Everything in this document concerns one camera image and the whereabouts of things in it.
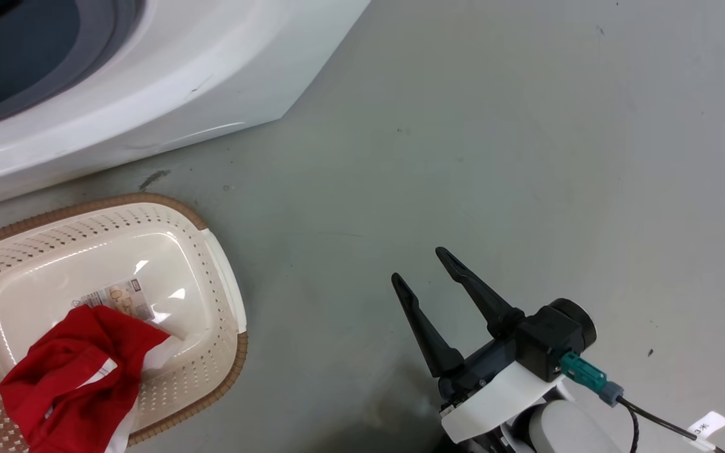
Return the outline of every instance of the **white washing machine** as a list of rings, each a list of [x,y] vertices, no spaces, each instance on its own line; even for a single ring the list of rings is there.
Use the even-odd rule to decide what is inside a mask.
[[[0,0],[0,201],[280,118],[366,5]]]

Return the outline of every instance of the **white tag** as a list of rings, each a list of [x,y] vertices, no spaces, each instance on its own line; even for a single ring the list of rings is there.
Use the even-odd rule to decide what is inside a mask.
[[[117,284],[84,295],[80,300],[72,301],[72,306],[78,307],[81,305],[87,305],[91,308],[107,306],[142,321],[153,319],[153,312],[144,298],[142,286],[138,283],[138,279],[135,278],[120,281]]]
[[[93,384],[99,379],[104,378],[105,376],[108,376],[113,370],[115,370],[117,367],[117,364],[115,361],[113,361],[112,358],[107,358],[103,365],[101,365],[100,369],[97,370],[89,379],[88,381],[78,385],[78,389],[80,387],[83,387],[83,385]]]
[[[725,427],[725,417],[717,412],[710,412],[705,415],[701,420],[693,423],[688,431],[695,433],[696,436],[702,438],[708,438],[710,435],[717,430]]]

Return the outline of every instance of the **gray floor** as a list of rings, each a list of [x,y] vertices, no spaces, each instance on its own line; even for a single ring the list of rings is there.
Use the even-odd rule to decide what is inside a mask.
[[[527,312],[587,307],[587,357],[642,407],[725,415],[725,15],[575,3],[374,0],[282,120],[0,204],[2,226],[169,171],[147,191],[232,260],[242,377],[132,451],[426,450],[435,384],[390,274],[464,354],[488,339],[438,245]],[[578,395],[625,449],[627,413]],[[641,451],[691,449],[643,422]]]

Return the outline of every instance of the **dirt mark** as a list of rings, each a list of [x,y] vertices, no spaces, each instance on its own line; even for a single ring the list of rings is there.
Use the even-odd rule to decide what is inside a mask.
[[[147,187],[150,187],[153,183],[158,181],[159,179],[165,177],[166,175],[169,175],[171,171],[169,170],[159,170],[152,175],[149,175],[146,180],[144,180],[143,183],[141,183],[141,186],[138,187],[139,192],[144,192],[147,190]]]

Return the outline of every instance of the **plastic laundry basket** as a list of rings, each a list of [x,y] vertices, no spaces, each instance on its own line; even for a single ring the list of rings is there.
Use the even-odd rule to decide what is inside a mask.
[[[129,445],[221,398],[247,353],[245,310],[230,264],[204,221],[171,198],[136,193],[0,229],[0,381],[81,303],[136,282],[147,322],[184,342],[143,376]],[[0,398],[0,450],[28,451]]]

